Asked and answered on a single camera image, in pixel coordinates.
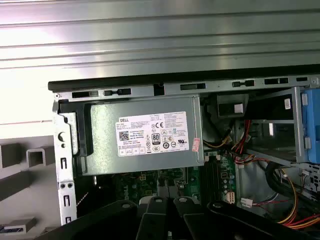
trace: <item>qr code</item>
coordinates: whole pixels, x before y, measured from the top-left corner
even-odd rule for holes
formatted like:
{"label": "qr code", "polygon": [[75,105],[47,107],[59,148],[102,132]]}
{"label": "qr code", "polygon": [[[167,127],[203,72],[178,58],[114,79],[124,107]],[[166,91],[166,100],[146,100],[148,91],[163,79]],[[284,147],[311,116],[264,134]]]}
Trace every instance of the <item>qr code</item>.
{"label": "qr code", "polygon": [[120,141],[130,140],[130,139],[129,139],[129,132],[128,132],[128,131],[121,131],[121,132],[119,132],[119,138],[120,138]]}

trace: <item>corrugated metal wall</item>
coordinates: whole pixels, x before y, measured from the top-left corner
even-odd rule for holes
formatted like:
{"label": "corrugated metal wall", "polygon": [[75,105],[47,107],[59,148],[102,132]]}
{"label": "corrugated metal wall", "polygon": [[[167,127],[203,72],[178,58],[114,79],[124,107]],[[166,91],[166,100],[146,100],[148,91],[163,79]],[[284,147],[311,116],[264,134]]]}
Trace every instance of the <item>corrugated metal wall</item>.
{"label": "corrugated metal wall", "polygon": [[0,2],[1,79],[320,63],[318,0]]}

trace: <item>power supply unit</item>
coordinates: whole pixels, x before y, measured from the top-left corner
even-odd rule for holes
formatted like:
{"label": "power supply unit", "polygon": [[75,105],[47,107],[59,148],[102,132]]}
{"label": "power supply unit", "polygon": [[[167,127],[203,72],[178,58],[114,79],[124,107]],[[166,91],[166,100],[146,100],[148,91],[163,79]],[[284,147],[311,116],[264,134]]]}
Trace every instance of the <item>power supply unit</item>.
{"label": "power supply unit", "polygon": [[93,153],[80,158],[83,176],[204,164],[197,95],[94,104],[90,114]]}

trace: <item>power supply label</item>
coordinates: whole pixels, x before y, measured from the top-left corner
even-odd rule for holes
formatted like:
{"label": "power supply label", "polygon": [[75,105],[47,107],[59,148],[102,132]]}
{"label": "power supply label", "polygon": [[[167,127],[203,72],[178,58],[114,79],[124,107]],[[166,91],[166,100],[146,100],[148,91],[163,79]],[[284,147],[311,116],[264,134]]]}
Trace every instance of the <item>power supply label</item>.
{"label": "power supply label", "polygon": [[185,111],[120,117],[115,129],[119,157],[189,150]]}

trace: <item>connector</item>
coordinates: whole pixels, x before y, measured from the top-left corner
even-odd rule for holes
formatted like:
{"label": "connector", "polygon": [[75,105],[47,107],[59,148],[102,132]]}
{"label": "connector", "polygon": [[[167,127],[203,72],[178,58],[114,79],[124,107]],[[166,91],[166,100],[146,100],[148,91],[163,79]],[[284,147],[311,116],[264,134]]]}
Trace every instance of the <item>connector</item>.
{"label": "connector", "polygon": [[235,200],[235,192],[233,192],[233,191],[227,192],[227,194],[226,194],[226,201],[227,201],[229,204],[234,204],[234,203],[236,202],[236,200]]}

